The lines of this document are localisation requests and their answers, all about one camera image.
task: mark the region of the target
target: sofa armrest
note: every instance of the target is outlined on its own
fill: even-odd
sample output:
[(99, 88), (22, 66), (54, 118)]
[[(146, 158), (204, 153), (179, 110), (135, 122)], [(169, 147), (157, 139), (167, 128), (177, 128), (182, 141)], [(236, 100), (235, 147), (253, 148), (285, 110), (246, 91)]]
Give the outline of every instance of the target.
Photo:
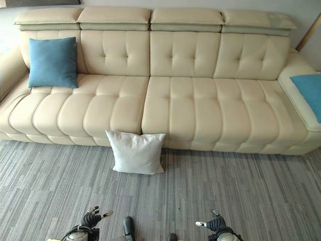
[(19, 47), (11, 49), (0, 58), (0, 101), (28, 73)]
[(292, 76), (305, 74), (316, 74), (316, 71), (302, 56), (292, 50), (289, 53), (284, 69), (278, 77), (278, 81), (303, 120), (306, 129), (312, 132), (320, 132), (321, 124), (317, 121), (311, 107), (290, 79)]

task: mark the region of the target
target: pillow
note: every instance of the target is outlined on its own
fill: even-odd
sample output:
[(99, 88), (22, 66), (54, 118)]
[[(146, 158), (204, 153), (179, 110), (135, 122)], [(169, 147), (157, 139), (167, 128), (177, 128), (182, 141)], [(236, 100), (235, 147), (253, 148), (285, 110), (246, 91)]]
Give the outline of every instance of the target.
[(290, 79), (311, 107), (317, 122), (321, 123), (321, 74), (299, 75)]
[(114, 152), (114, 171), (140, 174), (163, 172), (160, 163), (165, 134), (136, 135), (106, 130)]
[(50, 40), (29, 39), (29, 54), (29, 87), (78, 87), (76, 37)]

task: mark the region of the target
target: striped carpet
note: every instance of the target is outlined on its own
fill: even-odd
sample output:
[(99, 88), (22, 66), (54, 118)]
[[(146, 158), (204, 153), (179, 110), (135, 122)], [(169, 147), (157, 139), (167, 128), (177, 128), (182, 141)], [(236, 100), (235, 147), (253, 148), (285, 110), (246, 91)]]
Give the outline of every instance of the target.
[(62, 238), (91, 206), (113, 210), (101, 241), (132, 216), (137, 240), (207, 240), (221, 213), (244, 240), (321, 240), (321, 148), (305, 156), (163, 149), (162, 174), (112, 171), (111, 148), (2, 141), (0, 240)]

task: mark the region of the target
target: wooden trim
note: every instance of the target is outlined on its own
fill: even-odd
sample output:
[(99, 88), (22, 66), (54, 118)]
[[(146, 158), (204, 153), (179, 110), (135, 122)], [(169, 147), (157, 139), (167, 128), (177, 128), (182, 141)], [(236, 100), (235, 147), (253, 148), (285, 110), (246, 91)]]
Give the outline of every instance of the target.
[(301, 39), (300, 43), (297, 45), (296, 50), (298, 52), (300, 52), (301, 49), (305, 46), (307, 41), (310, 39), (310, 37), (313, 35), (313, 33), (316, 31), (316, 29), (319, 27), (320, 24), (321, 24), (321, 13), (316, 18), (314, 23), (311, 25), (311, 27), (309, 28), (305, 36)]

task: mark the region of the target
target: white pillow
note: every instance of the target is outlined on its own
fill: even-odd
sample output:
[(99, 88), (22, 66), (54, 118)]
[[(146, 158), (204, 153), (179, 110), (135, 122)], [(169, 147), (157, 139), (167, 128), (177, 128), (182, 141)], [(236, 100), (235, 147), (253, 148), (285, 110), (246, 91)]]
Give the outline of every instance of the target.
[(140, 174), (164, 172), (159, 160), (166, 134), (139, 136), (108, 130), (106, 134), (114, 151), (114, 171)]

